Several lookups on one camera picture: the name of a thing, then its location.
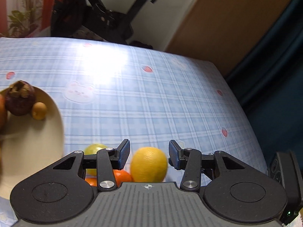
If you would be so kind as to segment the dark purple mangosteen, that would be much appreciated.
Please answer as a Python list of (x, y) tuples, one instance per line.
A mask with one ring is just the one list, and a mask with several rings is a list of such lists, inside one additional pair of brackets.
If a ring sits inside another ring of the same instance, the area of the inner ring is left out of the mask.
[(23, 116), (30, 113), (35, 100), (34, 87), (26, 81), (18, 80), (8, 87), (5, 108), (15, 116)]

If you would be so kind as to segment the yellow-green round fruit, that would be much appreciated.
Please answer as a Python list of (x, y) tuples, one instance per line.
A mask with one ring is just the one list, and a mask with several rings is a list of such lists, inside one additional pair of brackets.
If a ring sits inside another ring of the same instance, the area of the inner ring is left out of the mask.
[[(96, 154), (98, 150), (105, 149), (105, 148), (107, 148), (107, 146), (104, 144), (91, 144), (85, 148), (84, 154), (85, 155)], [(96, 176), (97, 170), (96, 169), (87, 169), (86, 173), (88, 173), (91, 176)]]

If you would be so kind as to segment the cream oval plate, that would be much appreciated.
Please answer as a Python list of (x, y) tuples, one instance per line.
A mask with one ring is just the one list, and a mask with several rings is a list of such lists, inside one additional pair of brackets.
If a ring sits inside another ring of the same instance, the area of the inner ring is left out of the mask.
[(64, 126), (60, 111), (45, 91), (35, 87), (37, 101), (47, 107), (44, 120), (30, 114), (8, 113), (1, 130), (1, 197), (9, 199), (22, 180), (59, 160), (64, 155)]

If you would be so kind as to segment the small brown longan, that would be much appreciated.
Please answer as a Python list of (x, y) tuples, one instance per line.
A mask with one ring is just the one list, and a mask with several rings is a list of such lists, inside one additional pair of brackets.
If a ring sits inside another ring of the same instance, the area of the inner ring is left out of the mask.
[(47, 106), (42, 102), (36, 102), (31, 110), (31, 116), (35, 120), (44, 120), (47, 115)]

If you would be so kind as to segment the yellow lemon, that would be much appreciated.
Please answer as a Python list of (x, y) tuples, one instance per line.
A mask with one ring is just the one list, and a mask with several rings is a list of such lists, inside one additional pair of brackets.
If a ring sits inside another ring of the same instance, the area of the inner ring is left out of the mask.
[(142, 147), (132, 157), (130, 174), (134, 182), (163, 182), (168, 160), (165, 153), (154, 147)]

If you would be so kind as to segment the red apple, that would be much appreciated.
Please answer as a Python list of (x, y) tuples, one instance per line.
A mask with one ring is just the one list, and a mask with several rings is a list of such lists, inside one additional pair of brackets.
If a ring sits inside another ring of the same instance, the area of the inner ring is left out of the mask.
[(5, 98), (0, 95), (0, 130), (4, 128), (7, 123), (7, 110), (5, 108)]

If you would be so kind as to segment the wooden door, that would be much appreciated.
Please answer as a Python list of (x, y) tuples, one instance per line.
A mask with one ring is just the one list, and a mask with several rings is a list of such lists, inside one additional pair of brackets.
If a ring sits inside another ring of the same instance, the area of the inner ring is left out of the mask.
[(229, 73), (258, 43), (290, 0), (196, 0), (166, 51), (211, 61)]

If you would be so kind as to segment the orange tangerine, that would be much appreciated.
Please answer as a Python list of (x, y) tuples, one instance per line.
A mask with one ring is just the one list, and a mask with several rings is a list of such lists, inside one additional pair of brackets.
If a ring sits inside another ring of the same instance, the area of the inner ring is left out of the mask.
[(96, 177), (86, 177), (85, 181), (88, 182), (91, 186), (97, 186), (97, 178)]
[(133, 178), (125, 170), (113, 170), (113, 173), (118, 187), (120, 187), (123, 182), (133, 182)]

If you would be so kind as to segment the blue plaid tablecloth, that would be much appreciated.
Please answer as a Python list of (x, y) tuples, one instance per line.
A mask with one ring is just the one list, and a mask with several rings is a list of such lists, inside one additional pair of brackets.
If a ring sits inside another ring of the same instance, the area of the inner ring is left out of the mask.
[(66, 153), (124, 138), (132, 152), (145, 146), (167, 152), (174, 139), (267, 171), (246, 115), (210, 62), (90, 40), (2, 38), (1, 86), (18, 79), (55, 100)]

